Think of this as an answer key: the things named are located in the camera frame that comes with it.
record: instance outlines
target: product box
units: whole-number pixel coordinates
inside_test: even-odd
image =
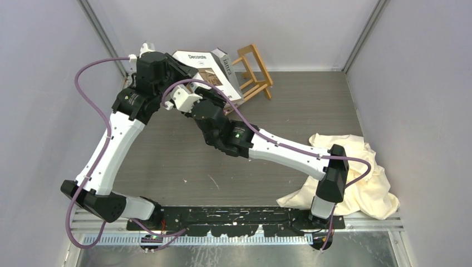
[[[223,70],[218,66],[213,54],[210,52],[192,52],[177,50],[172,55],[176,60],[183,64],[198,69],[198,73],[193,77],[195,79],[203,80],[211,83],[220,89],[232,103],[241,104],[244,102],[244,97],[239,90],[235,89],[229,82]],[[195,90],[198,86],[210,89],[209,86],[190,83],[190,89]]]
[[[233,88],[236,89],[236,91],[238,91],[240,95],[242,95],[242,92],[239,89],[238,78],[236,77],[236,73],[234,72],[232,64],[233,61],[231,60],[229,55],[220,48],[211,51],[211,53],[213,54],[213,58],[217,61],[217,64],[220,69],[225,72],[226,78],[228,78]]]

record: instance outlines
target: purple cable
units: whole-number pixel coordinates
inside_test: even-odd
[[[168,247],[172,242],[174,242],[177,238],[181,237],[184,232],[185,232],[185,229],[182,229],[182,230],[178,231],[177,233],[175,233],[175,237],[174,237],[174,238],[172,238],[172,239],[171,239],[169,242],[167,242],[166,244],[161,245],[161,246],[159,246],[158,248],[154,249],[154,252],[167,248],[167,247]],[[91,266],[90,264],[92,264],[92,263],[96,264],[97,266],[101,266],[101,267],[116,267],[116,266],[121,265],[121,264],[124,263],[125,261],[131,260],[132,257],[137,256],[137,255],[140,255],[141,253],[142,253],[141,251],[135,252],[135,253],[131,254],[130,256],[126,257],[125,259],[123,259],[122,261],[119,261],[119,262],[117,262],[117,263],[112,263],[112,264],[101,264],[101,263],[98,263],[98,262],[96,261],[96,259],[94,258],[94,256],[91,255],[91,256],[90,256],[90,261],[88,262],[87,267],[88,267],[88,266]]]
[[[236,112],[236,114],[238,114],[239,118],[241,118],[241,120],[244,122],[244,124],[246,124],[248,126],[248,128],[253,131],[255,134],[257,134],[258,136],[260,136],[262,139],[270,142],[270,143],[273,143],[273,144],[277,144],[277,141],[276,140],[273,140],[271,139],[270,137],[268,136],[265,136],[263,135],[262,133],[260,133],[258,130],[256,130],[250,123],[248,120],[246,120],[246,118],[241,114],[241,112],[238,110],[238,108],[236,107],[235,104],[233,104],[231,102],[231,100],[220,90],[218,89],[216,86],[212,85],[211,83],[207,83],[205,81],[202,81],[202,80],[197,80],[197,79],[185,79],[185,80],[182,80],[182,81],[178,81],[176,83],[173,83],[171,86],[169,86],[169,88],[167,88],[165,91],[164,91],[164,94],[163,94],[163,98],[162,98],[162,101],[161,101],[161,104],[162,106],[166,107],[167,105],[165,104],[165,98],[166,96],[174,89],[175,86],[177,85],[182,85],[184,83],[189,83],[189,82],[197,82],[197,83],[201,83],[203,85],[206,85],[206,86],[209,86],[211,87],[213,90],[215,90],[218,94],[220,94],[226,101],[227,103],[231,106],[231,108],[233,108],[234,112]],[[308,152],[308,151],[305,151],[305,150],[301,150],[299,148],[296,148],[296,147],[293,147],[293,146],[290,146],[290,145],[287,145],[287,144],[283,144],[283,143],[279,143],[278,144],[279,146],[281,147],[285,147],[286,149],[290,149],[292,151],[295,151],[295,152],[299,152],[299,153],[302,153],[304,155],[308,155],[308,156],[312,156],[312,157],[315,157],[315,158],[320,158],[319,154],[316,154],[316,153],[311,153],[311,152]],[[370,165],[370,163],[366,160],[363,160],[363,159],[358,159],[358,158],[355,158],[355,157],[342,157],[342,156],[321,156],[322,159],[330,159],[330,160],[348,160],[348,161],[357,161],[357,162],[361,162],[361,163],[364,163],[365,165],[367,165],[367,170],[366,172],[364,172],[361,176],[359,176],[358,178],[355,178],[354,180],[348,182],[346,184],[346,188],[348,188],[349,186],[353,185],[354,183],[360,181],[362,178],[366,177],[367,174],[369,174],[369,172],[372,170],[372,166]],[[323,251],[323,249],[325,248],[326,244],[328,243],[328,239],[330,238],[330,234],[331,234],[331,230],[332,230],[332,227],[333,227],[333,215],[335,213],[335,209],[333,208],[333,210],[331,211],[331,216],[330,216],[330,229],[328,230],[328,234],[326,236],[326,240],[324,241],[323,243],[323,246],[321,247],[321,251]]]
[[[331,230],[333,230],[333,216],[335,214],[335,208],[336,207],[333,207],[333,210],[331,211],[331,215],[330,215],[330,226],[328,228],[328,234],[326,235],[326,240],[324,241],[323,245],[321,246],[321,253],[323,253],[323,250],[326,246],[326,244],[328,244],[328,239],[330,238],[330,234],[331,234]]]
[[[104,62],[109,62],[109,61],[119,61],[119,60],[129,60],[128,57],[116,57],[116,58],[106,58],[106,59],[103,59],[103,60],[98,60],[98,61],[95,61],[95,62],[92,62],[90,64],[87,64],[85,66],[83,66],[76,74],[75,74],[75,78],[74,78],[74,84],[75,84],[75,88],[77,89],[78,93],[82,96],[82,98],[100,115],[100,117],[103,119],[105,125],[106,125],[106,133],[107,133],[107,139],[105,139],[105,143],[104,143],[104,146],[102,147],[102,149],[100,150],[100,153],[98,155],[98,157],[95,159],[95,161],[93,162],[92,166],[90,167],[89,171],[87,172],[86,174],[86,177],[84,177],[84,180],[82,181],[82,183],[80,184],[80,186],[78,187],[77,191],[74,193],[72,199],[71,199],[71,202],[69,203],[69,206],[67,208],[67,213],[66,213],[66,233],[67,233],[67,236],[69,237],[69,240],[71,240],[71,242],[74,244],[74,246],[80,248],[80,249],[89,249],[89,248],[92,248],[94,247],[101,239],[101,236],[103,234],[103,231],[104,231],[104,228],[105,228],[105,224],[106,222],[103,221],[103,224],[101,225],[100,227],[100,231],[99,231],[99,234],[97,236],[97,238],[95,239],[95,241],[90,244],[90,245],[82,245],[80,244],[74,237],[73,237],[73,234],[72,234],[72,229],[71,229],[71,224],[70,224],[70,221],[71,221],[71,215],[72,215],[72,209],[73,209],[73,206],[74,206],[74,203],[77,201],[77,198],[78,198],[78,195],[80,194],[80,192],[82,191],[83,187],[85,186],[85,184],[89,181],[89,179],[91,178],[91,175],[92,173],[94,172],[95,168],[97,167],[97,165],[99,164],[100,160],[102,159],[106,149],[108,148],[108,145],[110,143],[110,138],[111,138],[111,125],[110,125],[110,121],[109,119],[106,117],[106,115],[103,113],[103,111],[100,110],[99,107],[97,107],[97,105],[84,93],[84,91],[82,90],[82,88],[80,87],[80,85],[78,84],[78,78],[80,77],[80,75],[88,68],[92,67],[92,66],[95,66],[95,65],[98,65],[100,63],[104,63]],[[136,224],[138,224],[141,228],[143,228],[145,231],[147,231],[148,233],[151,233],[153,235],[156,235],[156,236],[160,236],[160,237],[172,237],[172,236],[176,236],[176,237],[179,237],[180,235],[182,235],[184,232],[185,232],[185,229],[177,232],[177,233],[174,233],[174,234],[170,234],[170,235],[161,235],[161,234],[154,234],[153,232],[151,232],[148,228],[146,228],[143,224],[141,224],[140,222],[138,222],[137,220],[134,220],[132,219]],[[161,246],[160,248],[164,247],[166,248],[170,243],[172,243],[175,239],[172,239],[169,243]]]
[[[180,236],[185,232],[185,229],[182,229],[182,230],[178,231],[177,233],[173,233],[173,234],[169,234],[169,235],[156,234],[156,233],[153,233],[148,228],[146,228],[146,226],[144,226],[140,221],[138,221],[136,219],[131,219],[131,221],[133,221],[135,224],[137,224],[139,227],[141,227],[144,231],[148,232],[150,235],[155,235],[155,236],[158,236],[160,238],[171,238],[172,236]]]

